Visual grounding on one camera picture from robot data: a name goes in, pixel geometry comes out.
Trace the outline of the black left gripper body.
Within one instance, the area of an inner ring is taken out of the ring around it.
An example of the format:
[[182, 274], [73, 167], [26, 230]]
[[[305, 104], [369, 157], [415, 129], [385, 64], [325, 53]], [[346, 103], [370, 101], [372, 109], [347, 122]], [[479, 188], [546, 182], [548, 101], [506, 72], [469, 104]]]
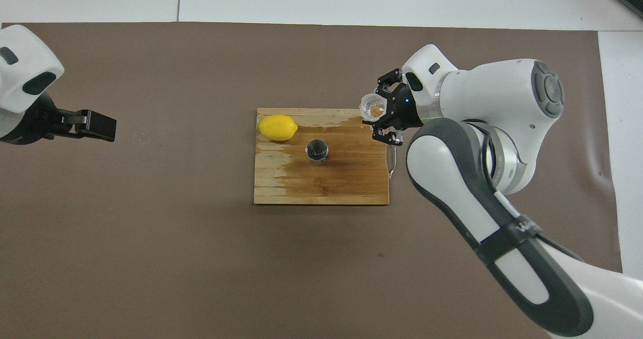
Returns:
[[50, 95], [42, 93], [36, 101], [26, 110], [18, 126], [7, 135], [0, 138], [0, 142], [12, 145], [27, 145], [41, 139], [55, 138], [60, 135], [58, 125], [62, 115], [53, 103]]

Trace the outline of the small clear glass cup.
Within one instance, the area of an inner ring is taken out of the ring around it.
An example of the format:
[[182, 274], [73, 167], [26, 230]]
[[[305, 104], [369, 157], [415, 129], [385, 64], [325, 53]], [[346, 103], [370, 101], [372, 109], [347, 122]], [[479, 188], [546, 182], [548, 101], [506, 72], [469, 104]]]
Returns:
[[376, 93], [366, 94], [360, 101], [360, 113], [363, 120], [376, 122], [386, 114], [387, 99]]

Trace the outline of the yellow lemon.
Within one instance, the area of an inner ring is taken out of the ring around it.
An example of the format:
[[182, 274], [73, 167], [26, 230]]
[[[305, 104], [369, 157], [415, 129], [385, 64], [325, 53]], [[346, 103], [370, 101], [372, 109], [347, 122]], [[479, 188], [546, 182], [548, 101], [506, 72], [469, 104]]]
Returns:
[[270, 115], [257, 124], [257, 129], [269, 140], [287, 141], [298, 131], [298, 125], [289, 115]]

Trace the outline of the brown table mat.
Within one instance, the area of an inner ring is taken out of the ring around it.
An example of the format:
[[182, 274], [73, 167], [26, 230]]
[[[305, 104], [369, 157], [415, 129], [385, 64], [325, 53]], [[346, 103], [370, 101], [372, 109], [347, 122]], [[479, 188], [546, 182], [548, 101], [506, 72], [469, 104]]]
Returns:
[[26, 25], [95, 139], [0, 144], [0, 339], [548, 339], [406, 174], [388, 206], [254, 204], [256, 110], [357, 108], [435, 44], [535, 58], [565, 110], [508, 199], [621, 270], [596, 32], [222, 23]]

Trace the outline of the steel jigger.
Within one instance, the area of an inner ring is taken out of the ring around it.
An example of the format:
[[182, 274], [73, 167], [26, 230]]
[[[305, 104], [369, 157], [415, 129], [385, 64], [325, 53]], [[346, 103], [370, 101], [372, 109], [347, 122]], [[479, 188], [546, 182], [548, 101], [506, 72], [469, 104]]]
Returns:
[[328, 155], [329, 147], [324, 140], [314, 139], [310, 140], [306, 147], [305, 153], [308, 159], [308, 162], [314, 166], [324, 165]]

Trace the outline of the wooden cutting board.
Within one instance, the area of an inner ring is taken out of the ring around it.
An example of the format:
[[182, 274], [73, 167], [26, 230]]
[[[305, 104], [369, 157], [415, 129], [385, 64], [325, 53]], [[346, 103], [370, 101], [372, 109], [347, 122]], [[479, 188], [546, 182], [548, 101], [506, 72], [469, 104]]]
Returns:
[[[387, 205], [387, 146], [372, 139], [358, 109], [258, 108], [257, 121], [289, 115], [298, 131], [277, 142], [256, 135], [254, 202], [286, 205]], [[324, 140], [324, 165], [308, 162], [310, 140]]]

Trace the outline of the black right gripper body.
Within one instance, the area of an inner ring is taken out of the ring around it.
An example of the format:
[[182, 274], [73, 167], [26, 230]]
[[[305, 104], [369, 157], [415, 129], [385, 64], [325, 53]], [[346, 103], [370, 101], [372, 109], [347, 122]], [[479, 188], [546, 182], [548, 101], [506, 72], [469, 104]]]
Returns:
[[412, 90], [406, 83], [400, 83], [387, 100], [389, 128], [404, 131], [408, 128], [420, 128], [423, 123], [416, 109]]

